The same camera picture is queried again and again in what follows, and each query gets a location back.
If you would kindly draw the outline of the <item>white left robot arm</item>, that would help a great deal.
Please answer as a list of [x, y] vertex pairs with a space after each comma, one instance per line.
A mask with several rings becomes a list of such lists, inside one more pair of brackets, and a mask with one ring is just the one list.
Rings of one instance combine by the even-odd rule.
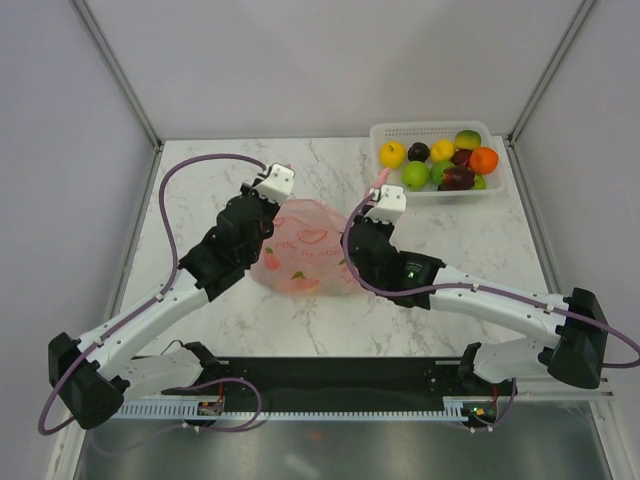
[[160, 333], [218, 298], [259, 259], [273, 221], [291, 193], [290, 184], [264, 180], [243, 185], [216, 224], [182, 259], [161, 290], [138, 306], [74, 339], [66, 333], [48, 345], [51, 397], [61, 399], [85, 430], [110, 419], [134, 385], [124, 371]]

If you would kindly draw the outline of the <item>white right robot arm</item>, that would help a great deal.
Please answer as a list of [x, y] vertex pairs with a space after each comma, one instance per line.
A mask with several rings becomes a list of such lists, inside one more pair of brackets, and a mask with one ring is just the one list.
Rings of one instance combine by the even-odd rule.
[[480, 394], [491, 384], [543, 373], [572, 387], [599, 386], [608, 333], [593, 292], [526, 293], [486, 282], [440, 259], [397, 250], [393, 230], [360, 218], [343, 234], [347, 264], [369, 291], [405, 308], [466, 315], [522, 336], [468, 345], [456, 372], [462, 390]]

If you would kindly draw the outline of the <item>pink plastic bag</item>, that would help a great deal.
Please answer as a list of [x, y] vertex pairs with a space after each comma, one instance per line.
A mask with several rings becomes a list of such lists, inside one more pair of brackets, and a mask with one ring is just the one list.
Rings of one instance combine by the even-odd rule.
[[349, 272], [341, 247], [346, 218], [311, 199], [284, 203], [274, 234], [263, 243], [254, 281], [292, 296], [346, 296], [362, 288]]

